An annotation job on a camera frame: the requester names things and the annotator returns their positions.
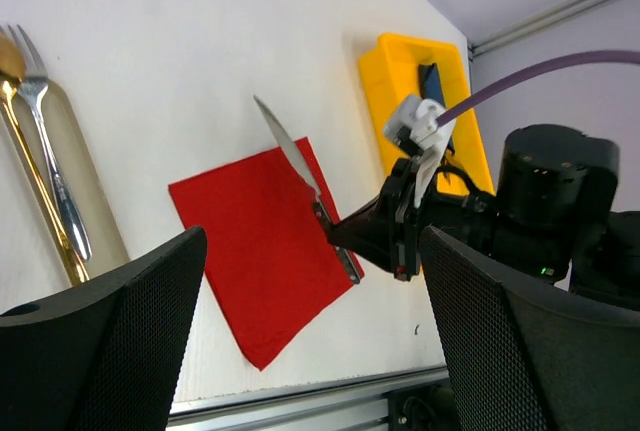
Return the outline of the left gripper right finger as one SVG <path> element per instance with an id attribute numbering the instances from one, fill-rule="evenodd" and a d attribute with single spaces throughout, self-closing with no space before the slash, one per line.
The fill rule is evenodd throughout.
<path id="1" fill-rule="evenodd" d="M 465 430 L 635 430 L 639 315 L 428 228 L 420 254 Z"/>

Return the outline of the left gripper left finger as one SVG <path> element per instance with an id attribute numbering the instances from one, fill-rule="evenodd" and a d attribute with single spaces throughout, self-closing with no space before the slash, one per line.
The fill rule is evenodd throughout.
<path id="1" fill-rule="evenodd" d="M 207 254 L 192 227 L 1 316 L 4 430 L 163 430 Z"/>

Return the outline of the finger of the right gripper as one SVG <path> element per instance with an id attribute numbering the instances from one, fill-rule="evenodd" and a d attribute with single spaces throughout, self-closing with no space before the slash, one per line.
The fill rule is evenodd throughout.
<path id="1" fill-rule="evenodd" d="M 374 198 L 339 222 L 330 222 L 325 235 L 330 244 L 394 274 L 398 263 L 395 231 L 388 200 Z"/>

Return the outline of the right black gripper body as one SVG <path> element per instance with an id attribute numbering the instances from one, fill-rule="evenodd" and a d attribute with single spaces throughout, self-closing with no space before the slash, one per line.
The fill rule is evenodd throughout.
<path id="1" fill-rule="evenodd" d="M 441 175 L 459 178 L 467 193 L 463 196 L 437 190 Z M 399 281 L 409 281 L 420 273 L 419 239 L 422 230 L 433 226 L 475 249 L 489 242 L 495 221 L 495 196 L 480 189 L 462 164 L 447 155 L 436 166 L 419 205 L 417 163 L 399 158 L 383 184 L 379 211 L 389 219 L 390 272 Z"/>

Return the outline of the steak knife patterned handle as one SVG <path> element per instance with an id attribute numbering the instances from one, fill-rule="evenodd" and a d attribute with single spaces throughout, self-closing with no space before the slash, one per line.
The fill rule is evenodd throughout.
<path id="1" fill-rule="evenodd" d="M 253 99 L 256 102 L 267 126 L 271 131 L 271 134 L 273 135 L 278 146 L 281 148 L 290 166 L 304 181 L 306 186 L 313 192 L 313 213 L 321 228 L 325 232 L 325 235 L 328 235 L 328 233 L 332 230 L 333 220 L 331 219 L 327 208 L 321 200 L 320 186 L 313 176 L 313 173 L 306 159 L 300 152 L 294 140 L 289 136 L 285 128 L 282 126 L 278 118 L 271 111 L 271 109 L 258 96 L 253 95 Z M 335 245 L 333 245 L 333 249 L 343 268 L 345 269 L 345 272 L 349 277 L 351 283 L 359 284 L 361 282 L 361 276 L 356 267 L 355 261 L 351 257 L 349 252 L 344 248 Z"/>

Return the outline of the red paper napkin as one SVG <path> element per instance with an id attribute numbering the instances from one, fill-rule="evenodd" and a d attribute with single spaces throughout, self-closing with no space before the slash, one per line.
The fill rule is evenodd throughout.
<path id="1" fill-rule="evenodd" d="M 353 285 L 313 194 L 278 147 L 172 183 L 187 228 L 208 240 L 205 274 L 244 357 L 264 370 Z"/>

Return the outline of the silver fork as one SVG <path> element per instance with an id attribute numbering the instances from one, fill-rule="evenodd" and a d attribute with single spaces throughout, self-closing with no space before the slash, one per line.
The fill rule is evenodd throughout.
<path id="1" fill-rule="evenodd" d="M 33 115 L 61 223 L 80 259 L 86 263 L 92 257 L 87 229 L 53 151 L 42 111 L 43 99 L 49 90 L 46 66 L 30 37 L 20 25 L 2 24 L 1 32 L 14 42 L 24 59 L 26 74 L 18 94 L 29 106 Z"/>

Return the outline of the gold spoon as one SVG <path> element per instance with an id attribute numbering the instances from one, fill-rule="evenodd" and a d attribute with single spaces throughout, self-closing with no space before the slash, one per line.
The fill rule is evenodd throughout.
<path id="1" fill-rule="evenodd" d="M 13 100 L 15 97 L 20 97 L 18 89 L 25 79 L 25 74 L 26 66 L 21 52 L 14 42 L 1 32 L 1 101 L 5 115 L 8 119 L 9 128 L 13 132 L 18 148 L 22 153 L 23 163 L 32 178 L 34 192 L 40 201 L 45 220 L 68 279 L 73 286 L 79 286 L 89 280 L 89 275 L 85 263 L 82 262 L 75 251 L 61 223 L 60 215 L 54 202 L 41 142 L 44 167 L 40 167 L 36 162 L 14 111 Z"/>

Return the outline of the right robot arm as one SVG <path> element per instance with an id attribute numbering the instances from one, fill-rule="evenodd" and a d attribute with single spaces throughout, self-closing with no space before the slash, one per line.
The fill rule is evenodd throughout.
<path id="1" fill-rule="evenodd" d="M 330 244 L 408 281 L 420 270 L 422 231 L 435 227 L 517 271 L 607 304 L 639 306 L 639 215 L 611 205 L 618 146 L 576 129 L 537 124 L 504 143 L 498 188 L 480 189 L 451 154 L 436 165 L 466 187 L 459 196 L 429 182 L 401 158 L 376 198 L 325 228 Z"/>

